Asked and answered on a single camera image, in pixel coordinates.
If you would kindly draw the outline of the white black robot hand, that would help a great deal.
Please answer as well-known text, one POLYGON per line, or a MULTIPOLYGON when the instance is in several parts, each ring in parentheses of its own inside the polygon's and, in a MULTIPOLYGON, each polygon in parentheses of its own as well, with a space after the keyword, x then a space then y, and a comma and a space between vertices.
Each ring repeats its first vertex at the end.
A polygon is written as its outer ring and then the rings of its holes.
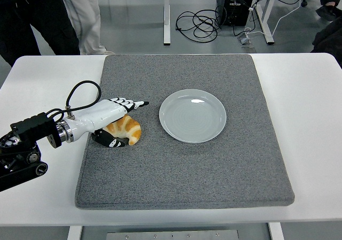
POLYGON ((128 115, 147 101, 132 101, 125 98, 105 99, 77 113, 75 119, 64 119, 67 142, 77 141, 85 133, 91 133, 93 141, 107 147, 125 146, 122 139, 134 145, 141 137, 140 124, 128 115))

